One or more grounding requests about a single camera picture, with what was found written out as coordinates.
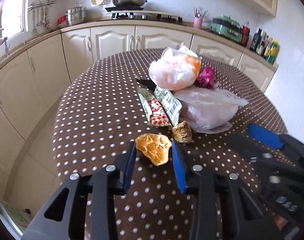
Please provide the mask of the brown paper ball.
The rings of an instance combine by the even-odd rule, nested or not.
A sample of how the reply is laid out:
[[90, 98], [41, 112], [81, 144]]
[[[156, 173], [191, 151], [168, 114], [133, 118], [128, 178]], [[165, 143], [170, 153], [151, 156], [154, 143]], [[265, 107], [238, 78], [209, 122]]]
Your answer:
[[173, 138], [182, 144], [188, 144], [192, 142], [192, 130], [186, 121], [183, 121], [172, 128]]

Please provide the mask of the translucent white plastic bag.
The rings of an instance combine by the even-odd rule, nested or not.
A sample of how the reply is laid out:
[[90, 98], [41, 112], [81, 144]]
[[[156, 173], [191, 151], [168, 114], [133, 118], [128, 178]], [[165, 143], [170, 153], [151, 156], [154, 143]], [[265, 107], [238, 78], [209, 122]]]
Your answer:
[[191, 87], [174, 93], [181, 102], [180, 121], [196, 133], [218, 134], [232, 128], [230, 120], [249, 102], [225, 89]]

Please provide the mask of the magenta wrapper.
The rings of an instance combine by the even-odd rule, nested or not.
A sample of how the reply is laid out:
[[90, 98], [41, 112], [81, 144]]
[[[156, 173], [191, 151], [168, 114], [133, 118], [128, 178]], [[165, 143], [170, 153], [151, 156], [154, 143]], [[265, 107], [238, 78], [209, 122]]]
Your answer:
[[196, 79], [196, 86], [206, 89], [214, 89], [216, 83], [215, 69], [206, 66]]

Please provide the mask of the orange white plastic bag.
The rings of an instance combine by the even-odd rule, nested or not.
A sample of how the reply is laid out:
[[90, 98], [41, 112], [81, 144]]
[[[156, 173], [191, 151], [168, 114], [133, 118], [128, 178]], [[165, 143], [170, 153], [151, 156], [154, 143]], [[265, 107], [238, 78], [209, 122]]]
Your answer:
[[193, 85], [201, 71], [201, 59], [188, 49], [167, 47], [161, 58], [151, 62], [150, 79], [162, 89], [177, 91]]

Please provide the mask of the brown polka dot tablecloth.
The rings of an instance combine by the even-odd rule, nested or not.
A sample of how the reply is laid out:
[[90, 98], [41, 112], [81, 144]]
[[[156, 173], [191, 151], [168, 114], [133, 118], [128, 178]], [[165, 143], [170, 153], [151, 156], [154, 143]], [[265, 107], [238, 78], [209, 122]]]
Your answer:
[[[53, 133], [57, 179], [77, 172], [92, 174], [124, 154], [139, 136], [151, 134], [148, 149], [162, 155], [170, 148], [172, 132], [155, 127], [147, 118], [137, 92], [137, 77], [147, 79], [151, 62], [161, 49], [144, 49], [109, 56], [85, 70], [66, 90], [59, 104]], [[221, 89], [247, 100], [231, 119], [232, 128], [220, 134], [194, 133], [181, 146], [203, 167], [226, 176], [234, 172], [252, 192], [260, 186], [255, 170], [227, 144], [230, 133], [257, 124], [275, 133], [287, 128], [274, 105], [250, 78], [236, 68], [204, 58], [203, 66], [216, 72]], [[119, 239], [188, 239], [193, 197], [177, 188], [171, 161], [156, 166], [137, 152], [131, 186], [114, 199]]]

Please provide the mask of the green yellow bottle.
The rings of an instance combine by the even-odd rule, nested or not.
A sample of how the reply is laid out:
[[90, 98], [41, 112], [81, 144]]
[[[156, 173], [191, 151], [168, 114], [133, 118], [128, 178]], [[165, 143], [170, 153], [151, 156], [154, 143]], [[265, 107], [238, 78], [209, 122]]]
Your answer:
[[269, 49], [269, 52], [266, 56], [266, 61], [270, 64], [273, 64], [275, 62], [275, 59], [278, 55], [279, 51], [279, 43], [278, 41], [274, 40], [271, 44], [271, 48]]

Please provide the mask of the dark sauce bottle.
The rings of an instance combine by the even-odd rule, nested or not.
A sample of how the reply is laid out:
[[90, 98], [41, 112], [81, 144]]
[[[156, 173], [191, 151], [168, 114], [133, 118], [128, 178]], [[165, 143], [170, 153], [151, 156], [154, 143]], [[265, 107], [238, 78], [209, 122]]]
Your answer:
[[262, 34], [262, 29], [258, 29], [258, 31], [253, 35], [253, 39], [250, 45], [250, 50], [251, 51], [256, 51], [259, 41], [261, 39], [261, 34]]

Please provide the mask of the white rolling cart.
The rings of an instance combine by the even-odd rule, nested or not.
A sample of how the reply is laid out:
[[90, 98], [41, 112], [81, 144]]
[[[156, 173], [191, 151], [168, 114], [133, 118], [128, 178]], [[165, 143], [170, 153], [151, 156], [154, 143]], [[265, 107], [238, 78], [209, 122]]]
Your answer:
[[21, 239], [31, 220], [31, 214], [25, 210], [0, 201], [0, 221], [14, 239]]

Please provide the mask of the green electric grill appliance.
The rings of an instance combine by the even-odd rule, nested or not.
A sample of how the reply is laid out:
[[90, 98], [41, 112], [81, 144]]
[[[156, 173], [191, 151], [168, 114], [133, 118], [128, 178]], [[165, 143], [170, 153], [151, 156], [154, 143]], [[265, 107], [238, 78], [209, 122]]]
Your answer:
[[242, 40], [241, 25], [230, 18], [230, 16], [222, 15], [214, 17], [210, 26], [213, 33], [224, 36], [234, 42], [240, 43]]

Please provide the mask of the pink utensil holder cup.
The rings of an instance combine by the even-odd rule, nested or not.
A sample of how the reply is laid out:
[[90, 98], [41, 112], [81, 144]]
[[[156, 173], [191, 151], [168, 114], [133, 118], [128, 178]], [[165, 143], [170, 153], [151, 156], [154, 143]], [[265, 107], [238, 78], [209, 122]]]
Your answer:
[[202, 28], [202, 23], [203, 23], [203, 18], [194, 17], [193, 28], [201, 29]]

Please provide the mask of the black gas stove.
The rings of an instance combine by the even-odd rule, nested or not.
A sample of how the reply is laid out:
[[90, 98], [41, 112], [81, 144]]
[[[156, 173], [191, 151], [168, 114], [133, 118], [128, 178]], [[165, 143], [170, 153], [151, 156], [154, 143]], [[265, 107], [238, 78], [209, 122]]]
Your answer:
[[113, 20], [148, 20], [167, 23], [182, 24], [183, 19], [180, 15], [171, 12], [146, 10], [143, 7], [127, 5], [124, 7], [105, 8], [106, 13], [110, 14]]

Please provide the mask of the steel stock pot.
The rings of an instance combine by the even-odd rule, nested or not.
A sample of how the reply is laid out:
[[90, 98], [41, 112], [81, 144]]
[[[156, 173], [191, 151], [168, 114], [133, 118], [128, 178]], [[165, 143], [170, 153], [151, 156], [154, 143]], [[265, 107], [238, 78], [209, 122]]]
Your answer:
[[79, 2], [75, 4], [75, 7], [68, 9], [65, 16], [66, 23], [69, 27], [81, 24], [87, 20], [87, 9]]

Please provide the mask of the chrome sink faucet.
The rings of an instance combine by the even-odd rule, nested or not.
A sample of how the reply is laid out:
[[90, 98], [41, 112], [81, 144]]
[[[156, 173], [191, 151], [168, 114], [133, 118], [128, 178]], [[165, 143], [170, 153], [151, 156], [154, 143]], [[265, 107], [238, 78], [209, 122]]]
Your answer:
[[7, 40], [8, 40], [7, 37], [0, 37], [0, 46], [4, 45], [6, 57], [8, 57], [10, 55], [10, 52], [9, 52], [10, 45], [8, 44]]

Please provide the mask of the hanging utensil rack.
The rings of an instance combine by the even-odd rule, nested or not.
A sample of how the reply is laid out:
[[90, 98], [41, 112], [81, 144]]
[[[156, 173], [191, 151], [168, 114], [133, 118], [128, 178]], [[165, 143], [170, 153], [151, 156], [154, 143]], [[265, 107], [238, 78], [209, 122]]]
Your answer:
[[28, 12], [32, 15], [32, 34], [38, 34], [38, 27], [45, 30], [51, 29], [49, 20], [49, 9], [56, 3], [56, 0], [34, 0], [28, 5]]

